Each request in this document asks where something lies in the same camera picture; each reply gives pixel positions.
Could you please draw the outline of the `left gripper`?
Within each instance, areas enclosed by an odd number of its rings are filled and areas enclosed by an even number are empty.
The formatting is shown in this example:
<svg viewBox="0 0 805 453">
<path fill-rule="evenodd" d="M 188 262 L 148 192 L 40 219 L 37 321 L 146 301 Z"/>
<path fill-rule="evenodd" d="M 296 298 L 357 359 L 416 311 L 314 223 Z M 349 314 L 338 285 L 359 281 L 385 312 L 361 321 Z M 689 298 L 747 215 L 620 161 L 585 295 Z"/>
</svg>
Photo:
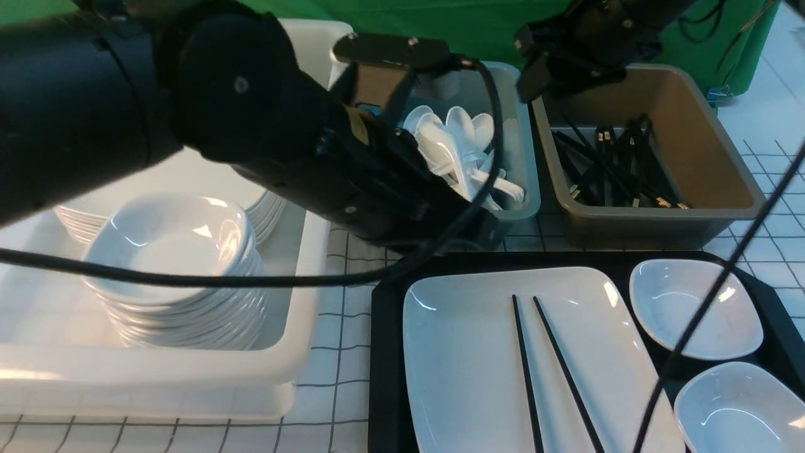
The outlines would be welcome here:
<svg viewBox="0 0 805 453">
<path fill-rule="evenodd" d="M 282 109 L 233 147 L 242 177 L 343 227 L 365 243 L 414 252 L 461 220 L 437 252 L 494 249 L 498 220 L 434 175 L 414 138 L 340 103 Z"/>
</svg>

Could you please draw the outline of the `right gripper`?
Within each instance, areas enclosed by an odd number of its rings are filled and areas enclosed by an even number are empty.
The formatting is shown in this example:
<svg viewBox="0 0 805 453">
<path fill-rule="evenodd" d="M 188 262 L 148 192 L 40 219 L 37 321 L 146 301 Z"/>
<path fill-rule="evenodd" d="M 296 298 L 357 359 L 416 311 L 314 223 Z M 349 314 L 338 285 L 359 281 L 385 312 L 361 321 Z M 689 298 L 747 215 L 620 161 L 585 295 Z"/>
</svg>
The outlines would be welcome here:
<svg viewBox="0 0 805 453">
<path fill-rule="evenodd" d="M 661 52 L 658 32 L 627 16 L 554 16 L 516 34 L 525 64 L 516 89 L 530 103 L 624 81 L 627 68 Z"/>
</svg>

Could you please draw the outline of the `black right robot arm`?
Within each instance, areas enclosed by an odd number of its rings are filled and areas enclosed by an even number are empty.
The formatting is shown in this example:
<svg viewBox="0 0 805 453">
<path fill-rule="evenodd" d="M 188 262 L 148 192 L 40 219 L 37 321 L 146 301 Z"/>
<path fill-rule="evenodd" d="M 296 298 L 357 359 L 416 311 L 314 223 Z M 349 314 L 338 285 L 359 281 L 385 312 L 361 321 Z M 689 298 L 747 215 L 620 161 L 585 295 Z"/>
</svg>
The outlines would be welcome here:
<svg viewBox="0 0 805 453">
<path fill-rule="evenodd" d="M 518 97 L 530 103 L 619 83 L 626 68 L 660 54 L 659 34 L 693 1 L 572 1 L 564 11 L 525 24 L 515 47 L 525 60 Z"/>
</svg>

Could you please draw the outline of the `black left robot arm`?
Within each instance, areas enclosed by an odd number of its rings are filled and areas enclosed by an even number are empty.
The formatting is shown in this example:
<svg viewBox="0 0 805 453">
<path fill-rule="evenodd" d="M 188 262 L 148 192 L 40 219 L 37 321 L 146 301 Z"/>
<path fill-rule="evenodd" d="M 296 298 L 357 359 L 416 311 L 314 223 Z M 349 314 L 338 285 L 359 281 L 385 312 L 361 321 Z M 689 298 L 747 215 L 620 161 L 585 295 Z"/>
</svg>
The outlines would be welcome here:
<svg viewBox="0 0 805 453">
<path fill-rule="evenodd" d="M 418 77 L 471 69 L 442 40 L 363 33 L 330 88 L 278 18 L 237 1 L 78 1 L 2 27 L 2 224 L 190 147 L 401 254 L 495 247 L 498 220 L 432 174 L 397 127 Z"/>
</svg>

